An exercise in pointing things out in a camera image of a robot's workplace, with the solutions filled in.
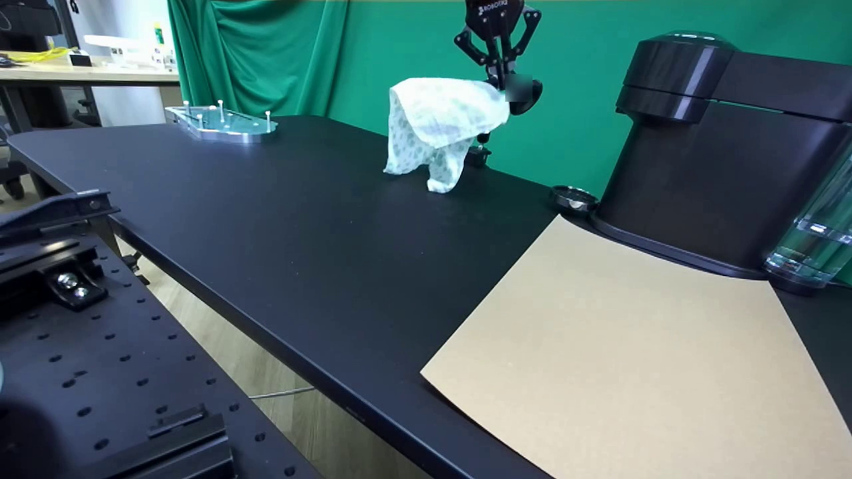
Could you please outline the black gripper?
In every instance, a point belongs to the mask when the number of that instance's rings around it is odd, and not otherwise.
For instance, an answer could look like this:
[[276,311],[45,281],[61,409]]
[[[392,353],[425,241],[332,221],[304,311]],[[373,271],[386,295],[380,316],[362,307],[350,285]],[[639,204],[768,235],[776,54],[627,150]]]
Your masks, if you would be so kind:
[[485,82],[515,90],[515,59],[527,51],[539,10],[527,0],[463,0],[463,28],[451,42],[485,72]]

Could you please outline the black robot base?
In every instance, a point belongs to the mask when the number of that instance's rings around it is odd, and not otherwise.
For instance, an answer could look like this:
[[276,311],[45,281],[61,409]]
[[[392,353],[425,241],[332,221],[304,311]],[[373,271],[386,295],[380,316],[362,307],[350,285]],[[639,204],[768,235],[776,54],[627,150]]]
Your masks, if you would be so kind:
[[848,140],[852,67],[658,35],[635,44],[618,111],[630,131],[606,188],[561,187],[557,208],[635,249],[758,276]]

